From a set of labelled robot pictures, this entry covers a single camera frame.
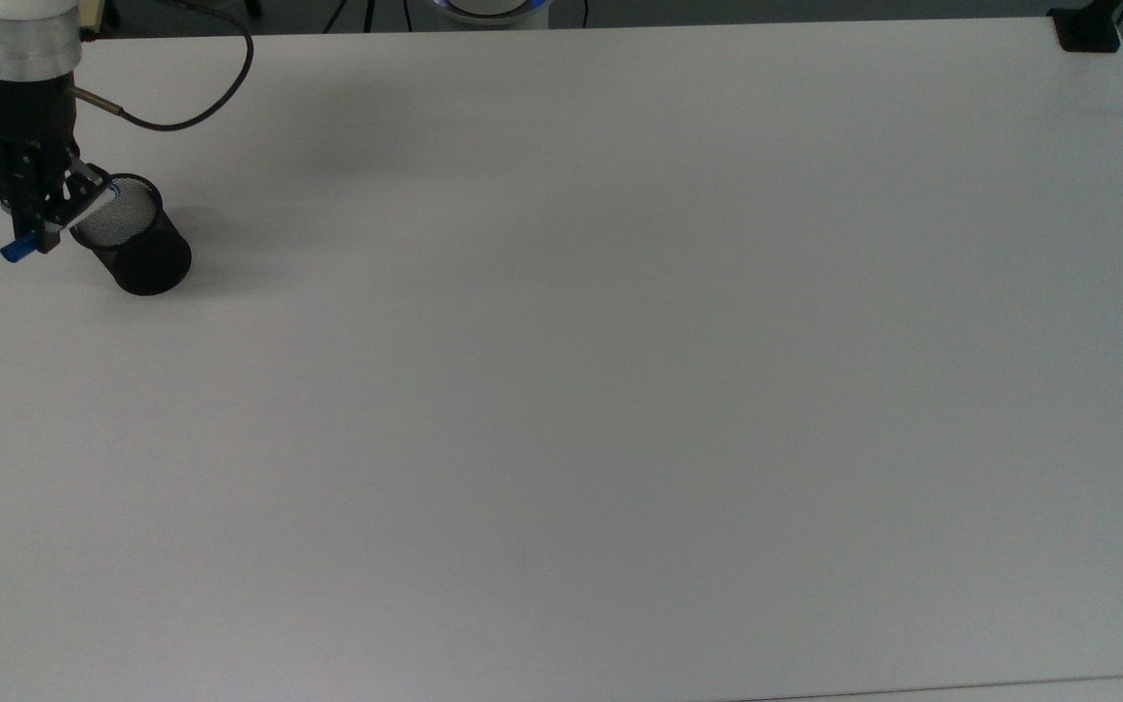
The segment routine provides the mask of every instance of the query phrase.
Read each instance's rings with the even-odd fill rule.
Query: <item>black cable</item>
[[[240,84],[245,83],[246,75],[249,75],[249,65],[250,63],[254,63],[254,36],[250,36],[248,28],[246,28],[240,21],[237,21],[236,18],[232,18],[231,15],[204,8],[204,6],[201,4],[188,3],[186,0],[155,0],[155,3],[171,4],[173,8],[180,8],[182,10],[189,10],[201,15],[210,15],[210,17],[213,18],[221,18],[223,21],[237,27],[238,30],[240,30],[240,36],[244,36],[246,40],[246,60],[240,66],[240,74],[237,74],[237,79],[232,81],[232,84],[228,88],[227,92],[223,93],[222,98],[216,100],[213,106],[206,108],[206,110],[197,117],[192,117],[192,119],[176,122],[174,125],[159,125],[155,122],[147,122],[146,120],[143,120],[141,117],[134,116],[128,110],[120,108],[119,116],[124,117],[126,121],[139,126],[141,129],[149,129],[150,131],[180,131],[180,129],[188,129],[193,125],[201,124],[206,121],[207,117],[218,112],[220,107],[227,106],[228,100],[232,99],[237,89],[240,89]]]
[[[1007,687],[1029,687],[1029,685],[1038,684],[1071,684],[1071,683],[1110,683],[1111,681],[1123,680],[1123,675],[1116,676],[1070,676],[1069,678],[1051,678],[1051,680],[1025,680],[1016,681],[1015,683],[976,683],[976,684],[950,684],[946,687],[913,687],[913,689],[900,689],[900,690],[878,690],[876,692],[823,692],[816,694],[794,694],[792,698],[761,698],[755,699],[755,701],[749,702],[788,702],[788,701],[800,701],[800,699],[848,699],[848,698],[866,698],[866,696],[883,696],[883,694],[909,694],[911,692],[949,692],[952,690],[999,690]]]
[[[329,19],[329,22],[326,24],[326,26],[323,26],[323,31],[321,31],[321,34],[327,34],[331,31],[331,26],[336,24],[336,18],[340,17],[340,11],[344,10],[344,4],[348,3],[348,1],[349,0],[340,0],[340,3],[336,6],[336,11],[331,12],[331,18]]]
[[[362,34],[371,34],[371,19],[375,17],[375,0],[366,0],[366,13],[362,15]]]

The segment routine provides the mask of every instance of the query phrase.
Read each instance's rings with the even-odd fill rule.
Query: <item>metal mesh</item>
[[[158,215],[150,186],[135,177],[111,181],[119,195],[76,226],[93,246],[119,246],[150,226]]]

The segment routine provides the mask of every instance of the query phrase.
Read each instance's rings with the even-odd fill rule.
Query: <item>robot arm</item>
[[[0,0],[0,203],[10,262],[48,253],[62,230],[108,200],[106,172],[82,163],[72,130],[80,63],[76,0]]]

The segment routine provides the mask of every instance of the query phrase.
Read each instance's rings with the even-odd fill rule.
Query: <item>cylindrical container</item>
[[[113,174],[111,183],[115,200],[72,227],[72,239],[91,249],[126,292],[168,292],[189,273],[189,244],[153,183],[137,174]]]

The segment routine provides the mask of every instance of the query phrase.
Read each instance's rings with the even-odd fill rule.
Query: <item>white cylindrical joint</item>
[[[0,4],[0,13],[10,13],[4,10],[11,3]],[[49,6],[66,10],[44,18],[0,18],[0,80],[49,80],[70,74],[81,62],[81,19],[75,1]]]
[[[0,0],[0,19],[57,18],[75,9],[79,0]]]
[[[549,28],[553,0],[431,0],[440,30]]]

